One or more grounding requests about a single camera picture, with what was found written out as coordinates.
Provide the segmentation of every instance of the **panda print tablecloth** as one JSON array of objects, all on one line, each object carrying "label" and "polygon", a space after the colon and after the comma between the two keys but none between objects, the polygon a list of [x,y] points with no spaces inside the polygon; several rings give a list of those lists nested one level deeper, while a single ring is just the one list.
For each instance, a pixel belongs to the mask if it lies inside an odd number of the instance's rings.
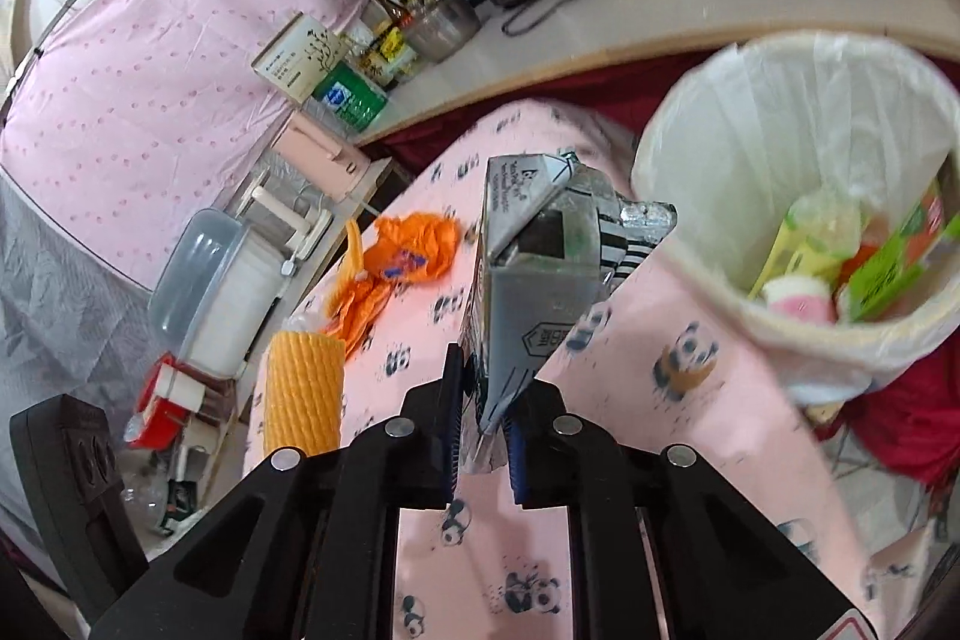
[{"label": "panda print tablecloth", "polygon": [[[342,445],[442,374],[472,282],[488,158],[568,148],[631,194],[629,138],[587,111],[523,101],[479,121],[391,205],[390,215],[456,215],[464,242],[445,279],[397,290],[347,362]],[[373,239],[371,229],[364,242]],[[322,309],[331,279],[301,309]],[[262,370],[246,470],[263,458]],[[704,309],[658,253],[584,316],[539,376],[560,386],[568,410],[626,445],[697,448],[880,629],[864,588],[867,557],[798,413],[757,350]],[[516,507],[506,468],[462,475],[445,512],[402,512],[397,552],[395,637],[572,640],[565,510]]]}]

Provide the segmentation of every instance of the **white countertop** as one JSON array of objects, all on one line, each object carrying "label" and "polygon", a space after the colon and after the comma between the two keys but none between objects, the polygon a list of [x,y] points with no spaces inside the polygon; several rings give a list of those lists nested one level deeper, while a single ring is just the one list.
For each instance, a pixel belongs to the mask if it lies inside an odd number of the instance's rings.
[{"label": "white countertop", "polygon": [[960,60],[960,0],[576,0],[518,38],[490,20],[445,62],[395,89],[358,143],[549,79],[776,30],[827,28],[893,36]]}]

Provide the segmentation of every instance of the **white sticker with red border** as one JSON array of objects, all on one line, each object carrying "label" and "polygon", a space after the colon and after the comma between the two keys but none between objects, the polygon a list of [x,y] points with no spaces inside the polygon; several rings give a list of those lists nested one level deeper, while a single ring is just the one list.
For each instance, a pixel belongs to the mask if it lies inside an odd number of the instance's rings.
[{"label": "white sticker with red border", "polygon": [[877,636],[860,611],[851,608],[836,624],[820,635],[820,640],[877,640]]}]

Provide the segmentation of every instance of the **trash can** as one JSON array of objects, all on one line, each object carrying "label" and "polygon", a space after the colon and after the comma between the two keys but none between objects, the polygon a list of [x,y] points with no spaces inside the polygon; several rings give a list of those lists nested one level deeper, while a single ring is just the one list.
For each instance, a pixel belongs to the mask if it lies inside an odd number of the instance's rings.
[{"label": "trash can", "polygon": [[638,199],[677,207],[661,250],[674,268],[766,349],[798,404],[821,405],[889,384],[957,328],[960,253],[896,319],[802,323],[745,293],[781,220],[827,184],[899,225],[952,153],[956,167],[960,97],[932,63],[890,39],[798,32],[690,71],[644,131],[631,181]]}]

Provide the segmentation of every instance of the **pink fabric with dots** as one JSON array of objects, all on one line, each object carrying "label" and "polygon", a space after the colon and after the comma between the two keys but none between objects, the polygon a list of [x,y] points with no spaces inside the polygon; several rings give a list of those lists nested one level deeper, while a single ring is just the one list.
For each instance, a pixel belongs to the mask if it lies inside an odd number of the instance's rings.
[{"label": "pink fabric with dots", "polygon": [[95,0],[51,36],[0,164],[75,239],[154,287],[191,215],[229,199],[286,101],[253,57],[298,11],[361,0]]}]

